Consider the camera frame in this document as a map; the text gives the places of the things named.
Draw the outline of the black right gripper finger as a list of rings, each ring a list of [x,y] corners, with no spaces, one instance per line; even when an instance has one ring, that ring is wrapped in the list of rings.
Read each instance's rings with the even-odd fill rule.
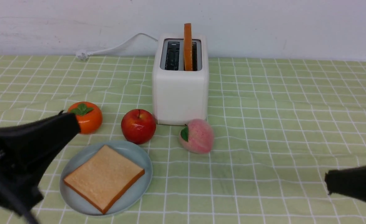
[[[336,193],[366,203],[366,165],[329,170],[324,175],[324,182],[328,195]]]

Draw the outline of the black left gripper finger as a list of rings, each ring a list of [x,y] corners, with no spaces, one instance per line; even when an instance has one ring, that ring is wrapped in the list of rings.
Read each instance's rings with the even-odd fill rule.
[[[2,184],[39,184],[59,152],[81,131],[74,113],[19,126],[0,127]]]

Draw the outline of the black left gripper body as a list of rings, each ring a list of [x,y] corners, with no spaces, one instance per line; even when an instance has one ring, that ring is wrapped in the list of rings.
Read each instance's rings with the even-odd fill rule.
[[[39,189],[42,176],[17,169],[6,154],[0,151],[0,207],[19,217],[33,218],[32,209],[43,201]]]

